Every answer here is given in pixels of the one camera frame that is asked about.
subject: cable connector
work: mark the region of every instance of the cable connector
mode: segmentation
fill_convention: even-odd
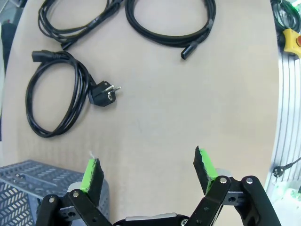
[[[33,51],[32,60],[33,62],[47,62],[54,59],[60,59],[61,55],[56,52],[51,52],[48,50]]]
[[[102,81],[97,85],[93,84],[93,82],[88,93],[90,103],[97,106],[105,107],[115,102],[115,92],[121,89],[120,86],[115,88],[114,85],[111,85],[107,81]]]
[[[183,52],[181,53],[181,57],[183,60],[186,60],[189,55],[198,47],[198,42],[193,41],[190,43],[188,47],[186,47]]]

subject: coiled cable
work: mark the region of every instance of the coiled cable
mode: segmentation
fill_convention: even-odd
[[[171,47],[185,48],[181,53],[181,57],[183,59],[187,59],[187,57],[197,48],[198,44],[202,43],[208,37],[212,29],[216,14],[215,0],[205,0],[208,20],[202,29],[189,35],[162,35],[151,32],[138,23],[134,16],[135,2],[136,0],[127,0],[125,3],[127,20],[129,21],[131,26],[142,36],[159,44]]]
[[[34,62],[42,62],[33,77],[31,78],[25,96],[25,106],[26,106],[26,115],[32,130],[39,135],[40,137],[54,137],[56,135],[61,135],[67,132],[72,125],[75,123],[79,114],[82,110],[86,96],[88,94],[90,75],[87,68],[78,60],[76,60],[70,53],[65,51],[60,52],[49,52],[49,51],[34,51],[32,53],[32,58]],[[68,110],[60,122],[60,124],[53,131],[48,131],[43,129],[40,125],[37,124],[33,117],[32,113],[32,96],[33,89],[38,79],[42,76],[44,71],[46,71],[52,65],[64,63],[69,64],[74,67],[75,71],[75,83],[73,95],[71,98],[71,103],[68,107]]]
[[[44,35],[60,42],[62,49],[67,50],[78,39],[88,34],[107,18],[115,14],[119,10],[122,1],[123,0],[107,0],[104,11],[84,26],[70,29],[56,29],[47,18],[48,11],[51,9],[55,0],[45,0],[39,9],[38,26]]]

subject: plug prong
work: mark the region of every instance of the plug prong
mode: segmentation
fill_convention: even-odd
[[[119,90],[119,89],[121,89],[121,86],[119,86],[119,87],[113,89],[113,90],[111,91],[111,93],[114,93],[114,92],[116,92],[116,91]]]
[[[114,89],[114,85],[109,86],[108,88],[106,88],[103,92],[109,91],[111,89]]]

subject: green foam pad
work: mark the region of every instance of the green foam pad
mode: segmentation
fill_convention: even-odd
[[[207,194],[212,182],[218,177],[218,173],[205,149],[199,149],[197,146],[193,165],[198,175],[198,180],[201,183],[203,192],[204,194]]]
[[[86,167],[84,177],[80,184],[80,190],[82,190],[85,193],[88,193],[88,191],[90,190],[96,163],[96,159],[90,159]]]

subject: gray plastic crate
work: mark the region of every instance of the gray plastic crate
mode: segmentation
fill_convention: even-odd
[[[37,161],[24,161],[0,168],[0,226],[32,226],[36,221],[37,199],[48,194],[64,196],[70,184],[83,173]],[[109,219],[109,185],[104,180],[99,210]],[[85,225],[75,220],[72,225]]]

